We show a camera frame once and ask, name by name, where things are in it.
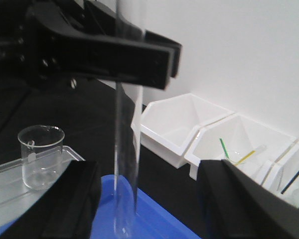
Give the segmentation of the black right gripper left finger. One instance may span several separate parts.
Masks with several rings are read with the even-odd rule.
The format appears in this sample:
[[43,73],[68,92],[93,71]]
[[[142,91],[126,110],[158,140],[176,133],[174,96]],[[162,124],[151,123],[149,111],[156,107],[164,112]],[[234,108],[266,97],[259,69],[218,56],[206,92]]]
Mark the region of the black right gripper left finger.
[[101,197],[96,161],[72,161],[53,186],[0,239],[88,239]]

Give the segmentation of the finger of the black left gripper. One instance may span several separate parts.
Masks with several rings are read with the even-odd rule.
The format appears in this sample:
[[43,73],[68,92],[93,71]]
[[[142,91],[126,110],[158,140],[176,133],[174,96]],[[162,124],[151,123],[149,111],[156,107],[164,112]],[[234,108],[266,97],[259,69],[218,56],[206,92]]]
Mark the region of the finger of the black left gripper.
[[93,67],[112,78],[174,78],[178,74],[182,46],[145,29],[143,41],[116,35],[117,0],[86,0],[85,26],[98,37],[90,51]]
[[32,74],[79,76],[165,89],[170,48],[76,29],[55,4],[32,5]]

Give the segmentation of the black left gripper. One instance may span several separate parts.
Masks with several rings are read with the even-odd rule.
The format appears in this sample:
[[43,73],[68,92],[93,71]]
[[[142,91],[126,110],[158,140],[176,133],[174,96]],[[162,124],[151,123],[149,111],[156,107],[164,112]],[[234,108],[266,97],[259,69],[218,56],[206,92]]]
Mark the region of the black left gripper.
[[0,86],[8,78],[37,90],[88,79],[83,67],[86,0],[0,0]]

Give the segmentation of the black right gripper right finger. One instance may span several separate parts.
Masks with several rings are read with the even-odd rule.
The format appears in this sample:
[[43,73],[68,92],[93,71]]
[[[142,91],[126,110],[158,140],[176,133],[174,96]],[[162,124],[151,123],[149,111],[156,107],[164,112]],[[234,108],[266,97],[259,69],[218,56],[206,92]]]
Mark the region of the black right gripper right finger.
[[228,160],[200,161],[200,203],[211,239],[299,239],[299,209]]

